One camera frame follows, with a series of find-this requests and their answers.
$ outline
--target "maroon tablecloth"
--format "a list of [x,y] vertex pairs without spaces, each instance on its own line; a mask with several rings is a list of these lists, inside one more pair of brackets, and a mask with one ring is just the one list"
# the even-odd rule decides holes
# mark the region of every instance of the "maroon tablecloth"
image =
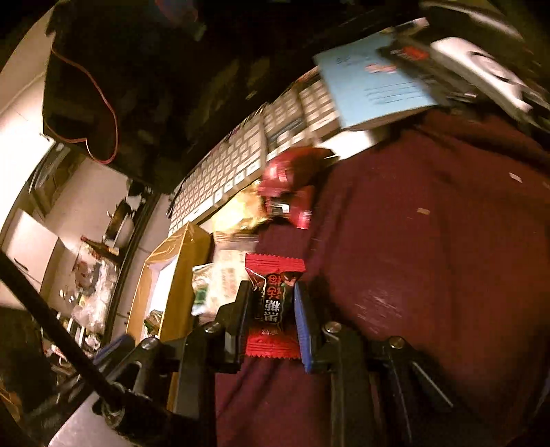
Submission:
[[[303,258],[334,319],[374,340],[402,335],[435,358],[504,442],[548,372],[545,157],[500,118],[431,111],[337,163],[309,230],[271,224],[258,252]],[[218,375],[219,445],[328,446],[329,390],[298,361],[249,358]]]

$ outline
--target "black cable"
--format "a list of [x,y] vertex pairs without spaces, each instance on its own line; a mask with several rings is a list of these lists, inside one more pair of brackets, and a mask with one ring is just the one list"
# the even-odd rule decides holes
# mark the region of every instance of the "black cable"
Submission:
[[56,319],[46,302],[25,278],[25,275],[2,251],[0,251],[0,281],[4,282],[8,289],[27,308],[76,371],[108,403],[109,408],[111,410],[121,408],[122,392],[111,385],[97,370],[92,361],[86,357],[82,349]]

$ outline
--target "screw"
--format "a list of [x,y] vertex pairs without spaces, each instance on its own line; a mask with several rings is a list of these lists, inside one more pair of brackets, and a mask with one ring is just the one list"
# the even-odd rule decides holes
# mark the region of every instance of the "screw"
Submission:
[[336,321],[329,321],[324,325],[324,329],[329,334],[337,334],[342,330],[342,325]]
[[153,349],[157,343],[159,343],[157,338],[149,337],[141,342],[141,347],[148,351],[149,349]]
[[215,334],[222,328],[222,325],[217,321],[205,324],[205,332],[207,334]]
[[405,340],[401,337],[390,337],[389,345],[394,349],[403,349],[405,347]]

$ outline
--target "blue paper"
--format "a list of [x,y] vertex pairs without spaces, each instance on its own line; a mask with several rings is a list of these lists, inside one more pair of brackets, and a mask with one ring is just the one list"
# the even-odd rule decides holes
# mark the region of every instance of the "blue paper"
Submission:
[[436,104],[418,81],[377,53],[392,41],[391,35],[376,33],[315,56],[343,128]]

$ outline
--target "cardboard box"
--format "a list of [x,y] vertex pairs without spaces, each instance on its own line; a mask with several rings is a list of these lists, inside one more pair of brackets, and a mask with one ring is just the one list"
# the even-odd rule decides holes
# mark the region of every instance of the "cardboard box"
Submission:
[[161,341],[185,337],[191,330],[192,268],[205,264],[211,236],[188,222],[162,242],[145,260],[137,283],[126,333],[139,343],[146,334],[143,320],[151,308],[165,305],[159,338]]

